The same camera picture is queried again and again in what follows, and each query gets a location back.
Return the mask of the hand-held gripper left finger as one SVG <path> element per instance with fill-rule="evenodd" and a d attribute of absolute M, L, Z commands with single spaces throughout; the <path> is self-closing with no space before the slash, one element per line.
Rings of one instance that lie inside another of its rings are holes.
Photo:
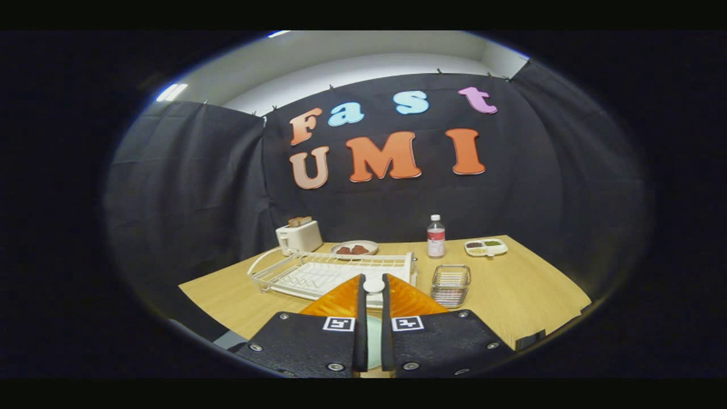
<path fill-rule="evenodd" d="M 280 311 L 236 355 L 297 378 L 353 378 L 369 366 L 363 274 L 343 282 L 299 313 Z"/>

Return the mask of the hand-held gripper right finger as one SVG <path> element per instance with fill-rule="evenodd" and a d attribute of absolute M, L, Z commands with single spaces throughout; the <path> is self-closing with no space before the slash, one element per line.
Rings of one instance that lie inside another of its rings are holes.
<path fill-rule="evenodd" d="M 393 378 L 474 376 L 514 358 L 514 349 L 470 309 L 443 308 L 391 274 L 382 281 L 382 370 Z"/>

